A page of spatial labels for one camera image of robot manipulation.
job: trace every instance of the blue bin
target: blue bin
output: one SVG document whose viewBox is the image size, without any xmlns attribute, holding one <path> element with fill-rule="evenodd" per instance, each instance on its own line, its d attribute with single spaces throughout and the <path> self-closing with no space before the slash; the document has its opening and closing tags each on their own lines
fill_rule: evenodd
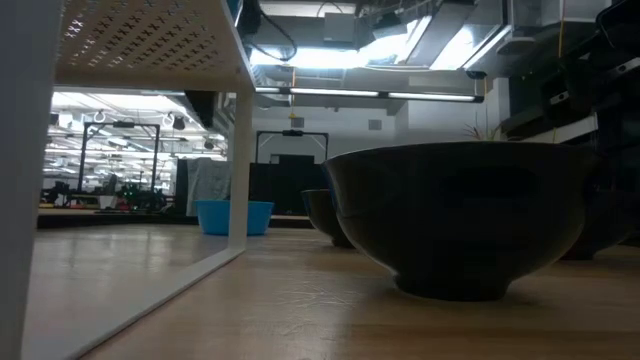
<svg viewBox="0 0 640 360">
<path fill-rule="evenodd" d="M 229 200 L 197 200 L 196 210 L 202 232 L 208 235 L 229 235 Z M 271 220 L 273 203 L 249 201 L 247 235 L 264 235 Z"/>
</svg>

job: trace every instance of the perforated shelf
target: perforated shelf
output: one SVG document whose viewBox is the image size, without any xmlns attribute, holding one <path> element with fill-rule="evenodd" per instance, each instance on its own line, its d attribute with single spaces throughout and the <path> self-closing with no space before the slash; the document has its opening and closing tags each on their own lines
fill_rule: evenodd
<svg viewBox="0 0 640 360">
<path fill-rule="evenodd" d="M 66 0 L 59 85 L 235 91 L 253 86 L 224 0 Z"/>
</svg>

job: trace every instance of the wooden table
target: wooden table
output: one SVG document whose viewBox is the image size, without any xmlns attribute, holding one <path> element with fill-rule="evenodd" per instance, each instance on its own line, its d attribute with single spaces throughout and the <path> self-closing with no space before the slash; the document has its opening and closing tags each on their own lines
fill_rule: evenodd
<svg viewBox="0 0 640 360">
<path fill-rule="evenodd" d="M 397 291 L 388 272 L 313 230 L 247 252 L 90 359 L 640 358 L 640 249 L 616 247 L 515 282 L 497 302 Z"/>
</svg>

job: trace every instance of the shelf leg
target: shelf leg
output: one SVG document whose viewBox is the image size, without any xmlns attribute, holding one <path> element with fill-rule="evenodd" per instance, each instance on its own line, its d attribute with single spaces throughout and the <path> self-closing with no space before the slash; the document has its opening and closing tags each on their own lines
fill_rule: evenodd
<svg viewBox="0 0 640 360">
<path fill-rule="evenodd" d="M 249 165 L 251 162 L 251 129 L 253 89 L 239 92 L 233 132 L 233 172 L 231 175 L 231 219 L 229 248 L 244 250 L 247 243 L 249 211 Z"/>
<path fill-rule="evenodd" d="M 0 357 L 20 359 L 62 1 L 0 12 Z"/>
</svg>

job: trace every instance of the dark bowl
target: dark bowl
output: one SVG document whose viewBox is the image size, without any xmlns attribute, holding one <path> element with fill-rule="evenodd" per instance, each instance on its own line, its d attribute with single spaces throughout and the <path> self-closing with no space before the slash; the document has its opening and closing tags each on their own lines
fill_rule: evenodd
<svg viewBox="0 0 640 360">
<path fill-rule="evenodd" d="M 340 228 L 329 190 L 307 190 L 301 194 L 313 227 L 329 235 L 334 246 L 353 249 Z"/>
<path fill-rule="evenodd" d="M 600 250 L 617 245 L 635 230 L 634 194 L 599 191 L 587 202 L 584 230 L 562 260 L 591 260 Z"/>
<path fill-rule="evenodd" d="M 342 230 L 401 290 L 482 301 L 573 245 L 597 162 L 585 148 L 462 142 L 355 152 L 325 167 Z"/>
</svg>

